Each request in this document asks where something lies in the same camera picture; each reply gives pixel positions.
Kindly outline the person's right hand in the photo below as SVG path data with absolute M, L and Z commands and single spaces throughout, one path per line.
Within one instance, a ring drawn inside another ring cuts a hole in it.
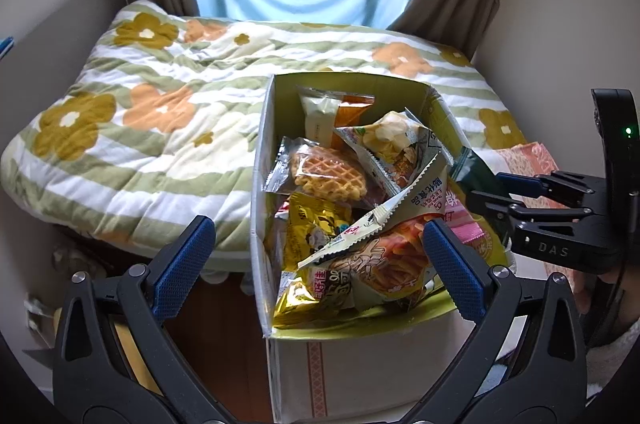
M 639 268 L 631 267 L 625 272 L 614 268 L 597 278 L 580 273 L 585 277 L 586 294 L 573 294 L 582 316 L 587 347 L 612 344 L 639 320 Z M 598 282 L 606 285 L 606 292 L 603 302 L 593 308 L 592 296 Z

